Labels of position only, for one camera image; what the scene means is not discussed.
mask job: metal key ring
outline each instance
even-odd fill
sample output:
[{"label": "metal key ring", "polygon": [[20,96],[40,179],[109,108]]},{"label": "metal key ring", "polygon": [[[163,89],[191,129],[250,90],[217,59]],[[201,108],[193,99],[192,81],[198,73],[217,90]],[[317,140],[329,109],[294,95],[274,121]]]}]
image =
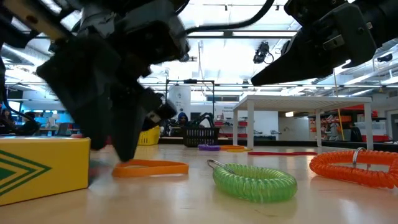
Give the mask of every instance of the metal key ring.
[{"label": "metal key ring", "polygon": [[230,173],[232,173],[232,174],[235,174],[235,172],[231,169],[231,168],[228,168],[225,164],[222,164],[222,163],[220,163],[220,162],[218,162],[218,161],[215,161],[214,159],[208,159],[207,160],[207,165],[209,165],[211,168],[213,168],[213,169],[215,169],[215,167],[213,167],[211,164],[216,164],[216,165],[218,165],[218,166],[220,166],[220,167],[222,167],[222,168],[224,168],[224,169],[226,169],[228,172],[230,172]]},{"label": "metal key ring", "polygon": [[355,150],[354,152],[354,157],[353,157],[353,166],[354,168],[356,168],[356,160],[358,158],[359,152],[360,151],[366,151],[366,149],[364,147],[359,147]]}]

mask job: black basket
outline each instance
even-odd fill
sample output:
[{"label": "black basket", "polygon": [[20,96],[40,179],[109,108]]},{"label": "black basket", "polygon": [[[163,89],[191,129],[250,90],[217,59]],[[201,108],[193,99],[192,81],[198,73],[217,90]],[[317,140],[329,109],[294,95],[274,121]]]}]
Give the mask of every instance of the black basket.
[{"label": "black basket", "polygon": [[200,144],[217,145],[220,128],[183,128],[184,146],[198,147]]}]

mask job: purple object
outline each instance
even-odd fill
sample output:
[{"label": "purple object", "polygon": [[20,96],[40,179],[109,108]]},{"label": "purple object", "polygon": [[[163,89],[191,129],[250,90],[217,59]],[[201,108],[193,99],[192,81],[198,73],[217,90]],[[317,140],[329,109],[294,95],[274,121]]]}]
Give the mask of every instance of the purple object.
[{"label": "purple object", "polygon": [[209,146],[209,145],[198,145],[198,149],[201,151],[220,151],[220,146]]}]

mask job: green coiled keychain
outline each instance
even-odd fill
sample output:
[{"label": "green coiled keychain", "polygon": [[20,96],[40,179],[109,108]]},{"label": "green coiled keychain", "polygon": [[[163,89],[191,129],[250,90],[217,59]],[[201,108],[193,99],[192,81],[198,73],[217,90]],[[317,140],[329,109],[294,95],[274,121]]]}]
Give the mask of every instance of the green coiled keychain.
[{"label": "green coiled keychain", "polygon": [[234,197],[252,202],[280,202],[291,199],[297,191],[296,179],[285,172],[264,167],[222,164],[207,160],[213,168],[217,187]]}]

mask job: coiled wrist keychain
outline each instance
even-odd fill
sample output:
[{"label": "coiled wrist keychain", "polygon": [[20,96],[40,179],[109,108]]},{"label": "coiled wrist keychain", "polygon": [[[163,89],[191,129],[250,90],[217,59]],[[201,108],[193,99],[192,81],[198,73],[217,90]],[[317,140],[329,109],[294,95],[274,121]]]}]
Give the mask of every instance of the coiled wrist keychain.
[{"label": "coiled wrist keychain", "polygon": [[[353,167],[333,164],[353,163]],[[356,168],[356,163],[389,166],[388,172],[371,171]],[[318,175],[336,180],[345,180],[370,187],[398,187],[398,153],[366,151],[358,148],[355,151],[327,152],[314,157],[310,169]]]},{"label": "coiled wrist keychain", "polygon": [[291,199],[297,191],[296,179],[279,170],[222,164],[213,159],[207,160],[207,163],[213,168],[213,179],[217,187],[237,198],[261,203],[280,202]]}]

